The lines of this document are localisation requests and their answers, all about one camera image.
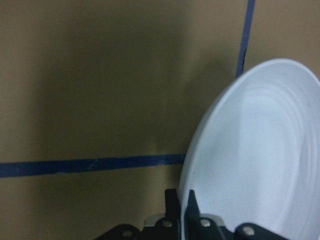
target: screw head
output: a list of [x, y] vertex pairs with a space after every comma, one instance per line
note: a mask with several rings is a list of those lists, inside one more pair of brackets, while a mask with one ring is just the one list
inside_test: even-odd
[[133, 232], [132, 231], [130, 231], [130, 230], [123, 230], [123, 232], [122, 232], [122, 236], [123, 237], [131, 237], [132, 236], [132, 234], [133, 234]]
[[210, 227], [210, 225], [211, 225], [210, 221], [206, 218], [202, 218], [200, 220], [200, 223], [201, 223], [201, 226], [205, 227], [205, 228]]
[[251, 226], [244, 226], [242, 231], [248, 236], [255, 235], [255, 230]]
[[170, 222], [169, 220], [163, 220], [162, 225], [163, 225], [165, 228], [171, 228], [173, 224], [172, 224], [172, 222]]

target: tan wall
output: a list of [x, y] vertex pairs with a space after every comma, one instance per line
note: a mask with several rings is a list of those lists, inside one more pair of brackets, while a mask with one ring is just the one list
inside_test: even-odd
[[[2, 1], [0, 163], [185, 153], [234, 79], [246, 1]], [[256, 2], [245, 68], [320, 77], [320, 2]], [[164, 211], [181, 166], [1, 178], [0, 239], [92, 239]]]

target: plate surface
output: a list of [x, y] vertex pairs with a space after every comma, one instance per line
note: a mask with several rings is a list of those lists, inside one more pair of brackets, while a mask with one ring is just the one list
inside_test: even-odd
[[189, 146], [179, 198], [234, 231], [258, 224], [292, 240], [320, 236], [320, 84], [302, 64], [264, 62], [209, 108]]

